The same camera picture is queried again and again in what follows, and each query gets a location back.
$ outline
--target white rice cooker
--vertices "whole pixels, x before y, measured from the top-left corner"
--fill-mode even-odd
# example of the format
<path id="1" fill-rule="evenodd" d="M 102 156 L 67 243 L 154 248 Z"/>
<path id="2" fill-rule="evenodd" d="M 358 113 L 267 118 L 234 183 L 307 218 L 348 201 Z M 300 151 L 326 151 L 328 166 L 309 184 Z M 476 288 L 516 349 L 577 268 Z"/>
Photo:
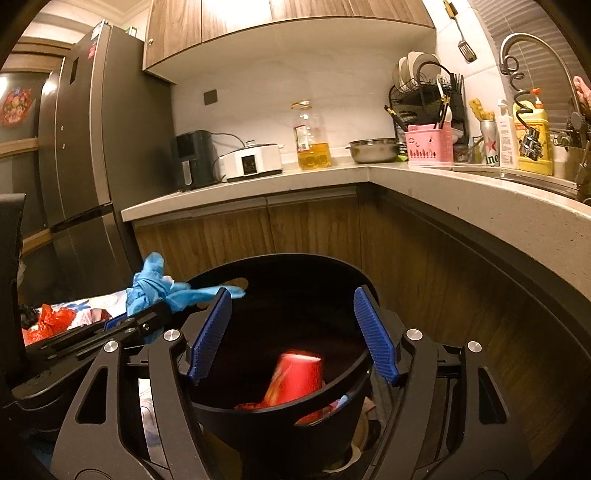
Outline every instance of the white rice cooker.
<path id="1" fill-rule="evenodd" d="M 255 179 L 283 171 L 276 143 L 249 145 L 220 157 L 226 181 Z"/>

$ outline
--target metal screw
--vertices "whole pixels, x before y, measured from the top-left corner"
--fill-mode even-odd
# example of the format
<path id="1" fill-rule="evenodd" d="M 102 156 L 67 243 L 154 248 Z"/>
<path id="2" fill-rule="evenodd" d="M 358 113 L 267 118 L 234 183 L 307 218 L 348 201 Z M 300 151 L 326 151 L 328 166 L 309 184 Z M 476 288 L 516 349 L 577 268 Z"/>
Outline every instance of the metal screw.
<path id="1" fill-rule="evenodd" d="M 482 345 L 479 344 L 478 342 L 475 342 L 474 340 L 472 340 L 471 342 L 468 342 L 468 348 L 470 349 L 470 351 L 472 351 L 474 353 L 478 353 L 478 352 L 482 351 Z"/>
<path id="2" fill-rule="evenodd" d="M 168 330 L 164 332 L 164 340 L 167 342 L 174 342 L 178 337 L 181 336 L 181 332 L 178 330 Z"/>
<path id="3" fill-rule="evenodd" d="M 407 337 L 416 342 L 423 338 L 423 333 L 421 330 L 417 330 L 416 328 L 410 328 L 407 330 Z"/>
<path id="4" fill-rule="evenodd" d="M 111 340 L 110 342 L 106 342 L 103 348 L 105 349 L 105 352 L 111 353 L 119 348 L 119 344 L 114 340 Z"/>

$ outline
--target hand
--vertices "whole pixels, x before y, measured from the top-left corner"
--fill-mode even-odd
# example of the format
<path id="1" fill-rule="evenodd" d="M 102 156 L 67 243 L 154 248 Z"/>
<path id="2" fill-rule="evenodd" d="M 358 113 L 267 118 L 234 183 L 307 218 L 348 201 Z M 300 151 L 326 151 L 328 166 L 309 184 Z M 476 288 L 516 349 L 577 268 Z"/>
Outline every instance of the hand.
<path id="1" fill-rule="evenodd" d="M 585 82 L 579 76 L 573 78 L 573 83 L 574 88 L 577 90 L 579 103 L 583 107 L 583 112 L 586 117 L 589 117 L 591 113 L 591 89 L 585 85 Z"/>

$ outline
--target spiral faucet spring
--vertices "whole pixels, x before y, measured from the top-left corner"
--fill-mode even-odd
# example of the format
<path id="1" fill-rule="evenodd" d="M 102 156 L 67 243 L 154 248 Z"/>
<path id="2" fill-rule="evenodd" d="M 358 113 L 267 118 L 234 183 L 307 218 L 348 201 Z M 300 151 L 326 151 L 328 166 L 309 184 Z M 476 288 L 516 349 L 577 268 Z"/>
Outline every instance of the spiral faucet spring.
<path id="1" fill-rule="evenodd" d="M 509 66 L 510 60 L 515 62 L 514 67 Z M 519 97 L 523 95 L 529 95 L 530 91 L 519 89 L 519 87 L 517 87 L 514 83 L 516 80 L 523 80 L 525 78 L 525 74 L 519 70 L 519 61 L 513 55 L 506 55 L 503 58 L 503 67 L 509 76 L 509 84 L 513 90 L 517 91 L 517 93 L 513 96 L 514 102 L 519 107 L 515 113 L 515 116 L 517 117 L 517 120 L 519 120 L 527 129 L 527 133 L 521 141 L 521 145 L 519 146 L 519 153 L 524 157 L 528 157 L 534 161 L 537 161 L 542 153 L 542 145 L 539 140 L 540 132 L 539 130 L 529 126 L 521 118 L 523 113 L 534 113 L 534 111 L 519 101 Z"/>

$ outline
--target blue rubber glove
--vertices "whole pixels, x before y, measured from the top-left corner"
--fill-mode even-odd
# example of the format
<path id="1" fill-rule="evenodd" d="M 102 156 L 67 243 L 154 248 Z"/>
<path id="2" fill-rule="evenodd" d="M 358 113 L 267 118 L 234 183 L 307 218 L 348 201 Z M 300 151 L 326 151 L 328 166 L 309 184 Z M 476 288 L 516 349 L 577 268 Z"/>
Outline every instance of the blue rubber glove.
<path id="1" fill-rule="evenodd" d="M 191 285 L 171 281 L 163 277 L 164 258 L 159 253 L 153 252 L 144 261 L 141 272 L 134 275 L 134 284 L 128 288 L 127 315 L 132 316 L 144 310 L 159 300 L 164 300 L 173 312 L 180 312 L 189 305 L 213 300 L 218 287 L 199 288 L 191 290 Z M 240 287 L 226 286 L 233 299 L 241 299 L 245 292 Z"/>

